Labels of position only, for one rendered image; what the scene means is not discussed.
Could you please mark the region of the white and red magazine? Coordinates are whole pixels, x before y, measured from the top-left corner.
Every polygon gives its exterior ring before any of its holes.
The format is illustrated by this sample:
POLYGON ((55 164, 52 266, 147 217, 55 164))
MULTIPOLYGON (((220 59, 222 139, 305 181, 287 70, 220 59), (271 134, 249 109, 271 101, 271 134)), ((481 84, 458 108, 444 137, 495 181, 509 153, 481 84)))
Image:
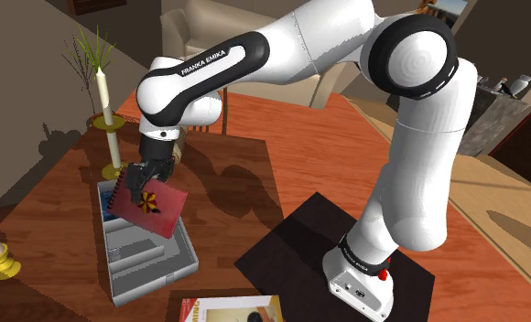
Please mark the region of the white and red magazine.
POLYGON ((278 295, 184 298, 179 322, 285 322, 278 295))

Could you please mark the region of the grey cabinet with figures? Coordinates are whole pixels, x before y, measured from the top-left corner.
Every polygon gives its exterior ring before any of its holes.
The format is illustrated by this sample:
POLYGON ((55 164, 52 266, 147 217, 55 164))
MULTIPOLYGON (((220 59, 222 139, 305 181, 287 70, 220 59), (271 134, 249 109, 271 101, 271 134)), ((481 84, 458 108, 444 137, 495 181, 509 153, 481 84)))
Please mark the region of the grey cabinet with figures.
POLYGON ((458 155, 477 156, 502 133, 527 104, 482 82, 477 85, 470 120, 466 125, 458 155))

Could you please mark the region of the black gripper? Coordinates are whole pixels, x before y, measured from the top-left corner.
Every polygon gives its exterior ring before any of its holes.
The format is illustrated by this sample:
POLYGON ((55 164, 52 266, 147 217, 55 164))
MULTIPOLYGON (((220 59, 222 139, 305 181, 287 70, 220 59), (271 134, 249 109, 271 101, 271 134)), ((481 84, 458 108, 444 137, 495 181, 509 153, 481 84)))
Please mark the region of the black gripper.
POLYGON ((174 140, 157 140, 141 135, 139 164, 129 164, 125 171, 125 187, 130 192, 130 201, 138 204, 141 200, 143 188, 150 178, 167 182, 172 175, 175 159, 172 155, 175 145, 174 140))

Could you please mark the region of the blue patterned flat item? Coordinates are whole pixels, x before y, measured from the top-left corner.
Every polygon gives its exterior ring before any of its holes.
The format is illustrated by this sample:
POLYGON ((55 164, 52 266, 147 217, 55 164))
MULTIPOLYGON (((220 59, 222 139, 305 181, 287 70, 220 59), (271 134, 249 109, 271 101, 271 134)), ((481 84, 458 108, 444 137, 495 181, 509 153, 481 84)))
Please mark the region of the blue patterned flat item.
POLYGON ((103 191, 100 193, 100 201, 101 201, 101 210, 102 210, 102 216, 103 216, 103 222, 107 222, 110 220, 115 220, 116 216, 111 214, 108 210, 109 201, 112 197, 111 191, 103 191))

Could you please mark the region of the brown wooden table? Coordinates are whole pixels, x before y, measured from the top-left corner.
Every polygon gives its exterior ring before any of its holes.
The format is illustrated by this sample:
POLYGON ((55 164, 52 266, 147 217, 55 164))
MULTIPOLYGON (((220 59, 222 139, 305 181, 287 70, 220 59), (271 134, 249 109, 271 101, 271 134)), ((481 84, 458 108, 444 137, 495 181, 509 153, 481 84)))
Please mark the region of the brown wooden table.
POLYGON ((284 218, 264 141, 187 135, 169 182, 188 194, 199 269, 123 306, 110 296, 97 198, 105 161, 104 134, 91 129, 0 223, 22 265, 0 281, 0 322, 179 322, 185 297, 255 294, 235 262, 284 218))

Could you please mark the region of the green grass plant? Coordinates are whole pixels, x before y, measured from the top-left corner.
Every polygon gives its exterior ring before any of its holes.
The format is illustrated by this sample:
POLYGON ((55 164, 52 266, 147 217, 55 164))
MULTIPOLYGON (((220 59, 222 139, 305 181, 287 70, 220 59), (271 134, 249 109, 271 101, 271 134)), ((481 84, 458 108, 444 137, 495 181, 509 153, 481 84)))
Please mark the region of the green grass plant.
POLYGON ((93 98, 92 85, 97 86, 97 70, 101 68, 105 74, 106 68, 112 63, 109 57, 116 44, 108 42, 108 31, 104 32, 103 38, 100 36, 99 26, 95 28, 94 43, 83 32, 81 25, 78 25, 78 31, 78 36, 71 35, 71 43, 64 41, 65 49, 61 56, 81 80, 81 91, 89 96, 92 114, 97 114, 98 105, 93 98))

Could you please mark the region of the red spiral notebook with flower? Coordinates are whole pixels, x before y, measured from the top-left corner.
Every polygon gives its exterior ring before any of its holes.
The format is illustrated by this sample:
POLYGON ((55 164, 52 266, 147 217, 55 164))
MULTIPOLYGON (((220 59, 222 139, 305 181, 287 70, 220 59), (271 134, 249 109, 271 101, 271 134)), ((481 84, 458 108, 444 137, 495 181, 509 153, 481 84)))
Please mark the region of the red spiral notebook with flower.
POLYGON ((121 171, 115 182, 109 212, 147 231, 171 238, 188 193, 151 178, 143 188, 140 202, 133 204, 125 187, 125 171, 121 171))

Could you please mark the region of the dark robot stand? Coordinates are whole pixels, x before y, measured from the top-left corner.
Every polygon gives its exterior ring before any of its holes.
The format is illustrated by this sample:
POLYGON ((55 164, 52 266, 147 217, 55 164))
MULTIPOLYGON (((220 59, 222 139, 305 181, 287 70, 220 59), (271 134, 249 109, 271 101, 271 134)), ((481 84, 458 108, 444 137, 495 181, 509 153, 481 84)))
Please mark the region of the dark robot stand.
MULTIPOLYGON (((313 194, 234 265, 263 295, 278 295, 287 322, 372 322, 332 295, 323 255, 356 219, 313 194)), ((394 304, 385 322, 428 322, 435 276, 400 251, 392 254, 394 304)))

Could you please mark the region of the tall white candle yellow holder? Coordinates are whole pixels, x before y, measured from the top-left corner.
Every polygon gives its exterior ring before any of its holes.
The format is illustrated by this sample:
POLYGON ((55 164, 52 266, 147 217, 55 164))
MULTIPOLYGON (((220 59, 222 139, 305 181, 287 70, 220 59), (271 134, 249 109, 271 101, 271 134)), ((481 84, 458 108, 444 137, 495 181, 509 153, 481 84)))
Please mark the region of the tall white candle yellow holder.
POLYGON ((98 129, 104 130, 108 149, 111 157, 111 163, 102 169, 103 178, 110 180, 120 175, 121 170, 126 166, 120 157, 116 131, 125 124, 125 119, 118 115, 113 115, 110 107, 110 96, 103 70, 99 68, 95 74, 98 92, 102 106, 102 114, 92 118, 92 125, 98 129))

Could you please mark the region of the wooden chair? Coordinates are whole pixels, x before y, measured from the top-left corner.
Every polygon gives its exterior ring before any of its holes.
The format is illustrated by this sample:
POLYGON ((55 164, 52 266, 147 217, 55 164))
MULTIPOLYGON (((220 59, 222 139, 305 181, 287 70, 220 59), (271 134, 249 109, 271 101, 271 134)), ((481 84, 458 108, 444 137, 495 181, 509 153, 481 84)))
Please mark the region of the wooden chair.
POLYGON ((195 131, 195 132, 204 132, 204 133, 216 133, 216 134, 222 134, 227 135, 227 121, 228 121, 228 88, 224 88, 223 90, 219 91, 219 94, 222 98, 222 113, 219 117, 219 119, 210 125, 197 125, 197 126, 189 126, 188 129, 195 131))

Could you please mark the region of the grey open storage box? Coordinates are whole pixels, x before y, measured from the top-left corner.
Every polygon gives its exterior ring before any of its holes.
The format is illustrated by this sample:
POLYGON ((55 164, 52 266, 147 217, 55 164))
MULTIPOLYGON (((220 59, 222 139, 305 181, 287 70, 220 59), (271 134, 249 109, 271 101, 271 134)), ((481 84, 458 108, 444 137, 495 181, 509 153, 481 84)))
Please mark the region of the grey open storage box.
POLYGON ((199 259, 182 220, 172 237, 165 239, 108 216, 107 199, 114 187, 113 180, 101 181, 97 194, 112 300, 115 306, 122 306, 196 273, 199 259))

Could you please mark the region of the framed wall picture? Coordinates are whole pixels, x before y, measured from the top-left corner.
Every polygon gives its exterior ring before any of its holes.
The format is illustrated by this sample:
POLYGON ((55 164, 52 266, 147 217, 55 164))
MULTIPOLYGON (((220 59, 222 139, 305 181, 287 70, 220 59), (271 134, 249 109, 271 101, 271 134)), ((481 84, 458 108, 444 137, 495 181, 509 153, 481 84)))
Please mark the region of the framed wall picture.
POLYGON ((453 27, 467 4, 466 0, 422 0, 415 13, 435 16, 453 27))

